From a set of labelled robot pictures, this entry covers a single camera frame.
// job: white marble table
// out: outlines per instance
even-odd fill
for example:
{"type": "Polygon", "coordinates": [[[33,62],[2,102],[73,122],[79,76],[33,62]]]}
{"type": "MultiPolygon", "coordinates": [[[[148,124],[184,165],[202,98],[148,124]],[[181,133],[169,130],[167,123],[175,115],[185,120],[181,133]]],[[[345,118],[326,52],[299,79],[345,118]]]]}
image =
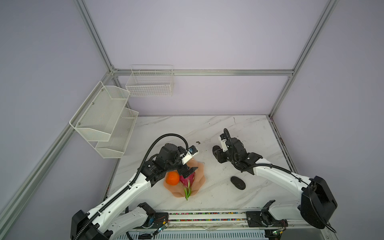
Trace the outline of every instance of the white marble table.
{"type": "MultiPolygon", "coordinates": [[[[188,144],[195,145],[199,154],[195,159],[205,164],[207,181],[200,192],[188,201],[174,197],[159,181],[140,195],[131,205],[147,202],[155,210],[215,210],[254,209],[263,207],[269,200],[293,200],[285,189],[265,178],[240,173],[229,162],[220,164],[212,154],[212,147],[220,145],[217,137],[227,128],[231,137],[242,141],[248,152],[262,155],[275,165],[289,169],[284,155],[264,115],[254,116],[173,116],[138,117],[127,150],[113,179],[109,195],[118,190],[136,172],[146,151],[156,138],[166,133],[182,135],[188,144]],[[230,177],[237,176],[246,183],[245,190],[237,189],[230,177]]],[[[177,137],[166,137],[153,148],[150,156],[158,153],[165,143],[184,146],[177,137]]]]}

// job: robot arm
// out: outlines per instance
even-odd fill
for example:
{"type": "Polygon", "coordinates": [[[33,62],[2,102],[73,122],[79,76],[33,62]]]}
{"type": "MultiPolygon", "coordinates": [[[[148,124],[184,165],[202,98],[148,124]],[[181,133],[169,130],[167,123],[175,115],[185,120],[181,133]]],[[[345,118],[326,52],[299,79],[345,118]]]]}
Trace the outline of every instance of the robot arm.
{"type": "Polygon", "coordinates": [[[212,149],[219,163],[228,161],[242,172],[271,180],[298,198],[291,202],[269,201],[261,216],[266,227],[271,221],[281,219],[304,219],[316,228],[329,227],[327,222],[337,203],[324,179],[298,175],[273,165],[259,154],[248,153],[240,140],[230,137],[227,129],[219,136],[219,141],[221,147],[214,146],[212,149]]]}
{"type": "Polygon", "coordinates": [[[119,215],[137,196],[163,179],[167,172],[177,170],[185,178],[191,175],[197,167],[190,168],[186,163],[197,153],[195,146],[188,147],[187,141],[177,134],[165,134],[159,137],[147,151],[138,172],[126,184],[89,212],[84,213],[80,210],[72,217],[71,239],[110,239],[135,227],[142,225],[150,227],[155,211],[146,203],[140,204],[127,214],[119,215]],[[146,161],[153,146],[166,136],[180,137],[185,142],[187,150],[167,143],[159,154],[146,161]]]}

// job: wall-mounted shelf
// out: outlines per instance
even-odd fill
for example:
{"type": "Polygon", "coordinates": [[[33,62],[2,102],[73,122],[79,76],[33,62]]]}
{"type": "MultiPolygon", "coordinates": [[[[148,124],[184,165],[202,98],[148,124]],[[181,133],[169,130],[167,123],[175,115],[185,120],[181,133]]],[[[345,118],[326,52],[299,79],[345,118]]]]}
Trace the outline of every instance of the wall-mounted shelf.
{"type": "Polygon", "coordinates": [[[131,65],[126,84],[132,97],[172,96],[172,65],[131,65]]]}
{"type": "Polygon", "coordinates": [[[121,158],[127,148],[138,112],[124,108],[108,142],[98,142],[96,151],[103,158],[121,158]]]}
{"type": "Polygon", "coordinates": [[[70,125],[103,157],[121,158],[127,148],[138,112],[126,108],[129,91],[99,82],[96,96],[85,112],[80,109],[70,125]]]}

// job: mesh basket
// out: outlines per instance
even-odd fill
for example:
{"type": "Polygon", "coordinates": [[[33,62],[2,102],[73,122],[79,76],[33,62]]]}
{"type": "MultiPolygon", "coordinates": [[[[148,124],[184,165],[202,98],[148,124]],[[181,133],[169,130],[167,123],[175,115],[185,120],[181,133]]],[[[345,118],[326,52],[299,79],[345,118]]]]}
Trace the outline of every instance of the mesh basket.
{"type": "Polygon", "coordinates": [[[98,142],[96,151],[103,158],[121,158],[131,138],[138,112],[124,108],[108,142],[98,142]]]}
{"type": "Polygon", "coordinates": [[[172,96],[172,65],[131,65],[126,84],[132,97],[172,96]]]}
{"type": "Polygon", "coordinates": [[[116,86],[103,86],[75,125],[75,130],[87,141],[108,141],[129,91],[116,86]]]}
{"type": "Polygon", "coordinates": [[[125,107],[128,97],[129,91],[99,82],[84,102],[89,103],[84,113],[81,115],[80,107],[70,120],[70,125],[103,158],[121,158],[125,153],[139,115],[125,107]]]}

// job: black sponge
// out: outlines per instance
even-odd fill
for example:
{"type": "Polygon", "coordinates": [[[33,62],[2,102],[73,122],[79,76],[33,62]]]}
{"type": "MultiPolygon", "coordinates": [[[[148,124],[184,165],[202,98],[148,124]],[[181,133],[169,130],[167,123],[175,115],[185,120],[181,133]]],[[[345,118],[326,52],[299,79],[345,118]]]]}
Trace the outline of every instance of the black sponge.
{"type": "Polygon", "coordinates": [[[237,187],[240,190],[245,189],[245,182],[238,177],[235,177],[235,176],[231,177],[231,183],[233,183],[235,187],[237,187]]]}

